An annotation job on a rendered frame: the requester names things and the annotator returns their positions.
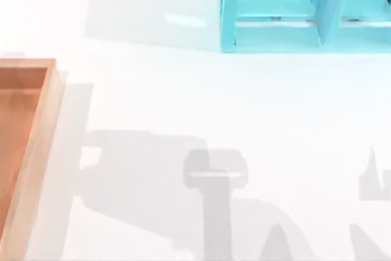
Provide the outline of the light blue rack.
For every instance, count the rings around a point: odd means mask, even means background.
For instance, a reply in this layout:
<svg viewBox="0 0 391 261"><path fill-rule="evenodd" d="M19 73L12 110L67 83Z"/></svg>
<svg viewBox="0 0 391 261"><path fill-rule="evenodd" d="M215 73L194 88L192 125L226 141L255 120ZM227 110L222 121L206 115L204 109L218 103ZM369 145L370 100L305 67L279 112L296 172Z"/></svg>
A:
<svg viewBox="0 0 391 261"><path fill-rule="evenodd" d="M226 53L391 53L391 0L219 0Z"/></svg>

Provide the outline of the shallow salmon-coloured box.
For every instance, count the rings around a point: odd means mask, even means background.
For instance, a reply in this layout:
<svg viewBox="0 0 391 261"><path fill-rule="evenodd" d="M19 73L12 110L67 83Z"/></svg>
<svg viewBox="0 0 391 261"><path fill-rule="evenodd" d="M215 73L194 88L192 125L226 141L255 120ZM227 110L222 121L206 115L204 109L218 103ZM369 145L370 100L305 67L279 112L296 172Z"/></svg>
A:
<svg viewBox="0 0 391 261"><path fill-rule="evenodd" d="M50 58L0 58L0 261L23 261L64 82Z"/></svg>

